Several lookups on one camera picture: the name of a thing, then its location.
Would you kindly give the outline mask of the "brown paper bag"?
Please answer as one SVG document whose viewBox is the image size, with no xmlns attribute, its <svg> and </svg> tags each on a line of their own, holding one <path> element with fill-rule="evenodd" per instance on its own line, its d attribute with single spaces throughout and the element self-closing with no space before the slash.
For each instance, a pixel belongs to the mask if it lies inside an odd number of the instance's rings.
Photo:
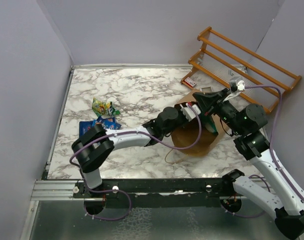
<svg viewBox="0 0 304 240">
<path fill-rule="evenodd" d="M 211 115 L 214 120 L 215 126 L 217 128 L 217 134 L 210 133 L 204 126 L 204 122 L 201 122 L 202 131 L 199 133 L 199 124 L 196 119 L 188 122 L 185 126 L 179 127 L 171 133 L 171 139 L 175 147 L 187 147 L 195 143 L 198 136 L 200 136 L 199 141 L 191 148 L 180 150 L 184 154 L 184 157 L 177 160 L 170 160 L 169 155 L 174 152 L 171 149 L 164 160 L 169 164 L 178 164 L 188 157 L 204 157 L 206 156 L 217 144 L 227 131 L 229 127 L 222 121 L 217 115 Z"/>
</svg>

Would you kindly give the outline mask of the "blue salt vinegar chips bag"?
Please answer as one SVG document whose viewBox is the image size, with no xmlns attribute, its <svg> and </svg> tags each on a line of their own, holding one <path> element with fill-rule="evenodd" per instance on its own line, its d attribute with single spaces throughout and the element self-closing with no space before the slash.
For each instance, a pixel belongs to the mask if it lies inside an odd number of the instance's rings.
<svg viewBox="0 0 304 240">
<path fill-rule="evenodd" d="M 117 123 L 115 117 L 102 118 L 101 124 L 105 129 L 111 130 L 119 130 L 121 128 L 121 124 Z"/>
</svg>

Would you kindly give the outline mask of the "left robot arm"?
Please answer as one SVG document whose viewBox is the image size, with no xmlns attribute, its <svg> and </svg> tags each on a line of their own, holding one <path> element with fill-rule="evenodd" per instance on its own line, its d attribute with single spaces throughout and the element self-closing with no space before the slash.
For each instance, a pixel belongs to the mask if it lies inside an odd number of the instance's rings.
<svg viewBox="0 0 304 240">
<path fill-rule="evenodd" d="M 85 192 L 91 197 L 97 197 L 102 191 L 100 167 L 111 152 L 129 147 L 149 147 L 162 144 L 168 148 L 185 150 L 196 145 L 201 137 L 201 117 L 204 112 L 197 104 L 179 104 L 176 107 L 166 107 L 157 118 L 143 125 L 126 129 L 104 129 L 101 125 L 91 127 L 73 144 L 71 164 L 77 166 L 84 179 Z M 197 120 L 198 134 L 196 140 L 188 146 L 176 147 L 163 141 L 179 127 Z"/>
</svg>

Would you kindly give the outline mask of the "yellow green candy packet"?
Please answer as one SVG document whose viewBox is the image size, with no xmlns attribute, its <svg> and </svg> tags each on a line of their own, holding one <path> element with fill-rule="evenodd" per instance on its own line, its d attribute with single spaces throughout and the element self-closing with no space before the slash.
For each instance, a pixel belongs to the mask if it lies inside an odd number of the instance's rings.
<svg viewBox="0 0 304 240">
<path fill-rule="evenodd" d="M 111 101 L 102 102 L 95 97 L 92 101 L 92 110 L 98 116 L 117 116 L 120 114 L 120 111 L 113 106 Z"/>
</svg>

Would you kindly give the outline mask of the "blue Burts chips bag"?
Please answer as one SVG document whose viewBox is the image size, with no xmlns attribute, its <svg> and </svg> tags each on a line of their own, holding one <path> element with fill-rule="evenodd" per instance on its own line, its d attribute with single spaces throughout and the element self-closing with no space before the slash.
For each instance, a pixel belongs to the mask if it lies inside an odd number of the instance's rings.
<svg viewBox="0 0 304 240">
<path fill-rule="evenodd" d="M 92 126 L 93 126 L 93 121 L 80 121 L 79 137 L 83 136 Z"/>
</svg>

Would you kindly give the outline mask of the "blue M&Ms candy packet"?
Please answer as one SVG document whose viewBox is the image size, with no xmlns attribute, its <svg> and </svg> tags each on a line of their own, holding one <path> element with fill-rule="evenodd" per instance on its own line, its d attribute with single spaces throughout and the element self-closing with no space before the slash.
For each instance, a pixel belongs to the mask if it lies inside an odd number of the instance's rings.
<svg viewBox="0 0 304 240">
<path fill-rule="evenodd" d="M 104 129 L 116 129 L 116 118 L 114 116 L 100 116 L 93 120 L 92 126 L 102 125 Z"/>
</svg>

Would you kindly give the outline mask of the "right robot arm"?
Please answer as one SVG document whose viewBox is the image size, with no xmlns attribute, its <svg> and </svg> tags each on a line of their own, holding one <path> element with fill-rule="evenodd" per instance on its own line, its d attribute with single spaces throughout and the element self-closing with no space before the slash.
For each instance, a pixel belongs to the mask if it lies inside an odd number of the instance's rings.
<svg viewBox="0 0 304 240">
<path fill-rule="evenodd" d="M 227 99 L 227 88 L 211 93 L 195 92 L 201 113 L 217 115 L 237 135 L 234 144 L 238 152 L 270 183 L 270 193 L 253 183 L 242 173 L 236 177 L 225 175 L 221 189 L 228 195 L 235 193 L 247 197 L 260 206 L 275 222 L 278 230 L 288 239 L 295 240 L 304 234 L 304 190 L 289 174 L 272 148 L 272 141 L 260 132 L 267 124 L 263 106 L 256 103 L 238 111 Z"/>
</svg>

